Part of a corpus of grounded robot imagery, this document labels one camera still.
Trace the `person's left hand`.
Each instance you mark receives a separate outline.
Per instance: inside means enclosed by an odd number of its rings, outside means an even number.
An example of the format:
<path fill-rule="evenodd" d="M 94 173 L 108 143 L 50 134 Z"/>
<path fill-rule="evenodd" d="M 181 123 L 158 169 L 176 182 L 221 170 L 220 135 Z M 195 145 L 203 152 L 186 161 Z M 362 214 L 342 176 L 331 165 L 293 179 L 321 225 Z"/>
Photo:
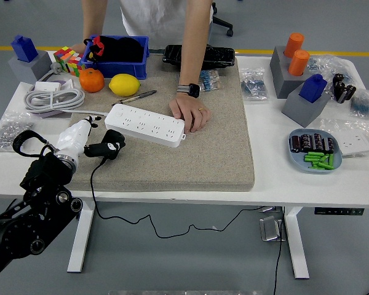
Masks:
<path fill-rule="evenodd" d="M 173 117 L 184 120 L 184 133 L 196 132 L 211 119 L 211 111 L 197 98 L 186 93 L 177 92 L 169 103 Z"/>

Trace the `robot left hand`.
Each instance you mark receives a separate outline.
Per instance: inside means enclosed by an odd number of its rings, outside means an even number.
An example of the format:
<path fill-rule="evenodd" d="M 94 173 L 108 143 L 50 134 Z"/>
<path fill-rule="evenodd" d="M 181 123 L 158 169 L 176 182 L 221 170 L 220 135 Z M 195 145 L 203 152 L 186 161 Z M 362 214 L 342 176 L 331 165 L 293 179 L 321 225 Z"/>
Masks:
<path fill-rule="evenodd" d="M 94 115 L 85 117 L 61 132 L 55 155 L 73 164 L 78 164 L 78 158 L 82 154 L 86 157 L 105 157 L 114 160 L 125 146 L 125 138 L 120 132 L 109 129 L 101 143 L 86 145 L 91 129 L 98 127 L 96 120 L 101 120 L 101 117 Z"/>

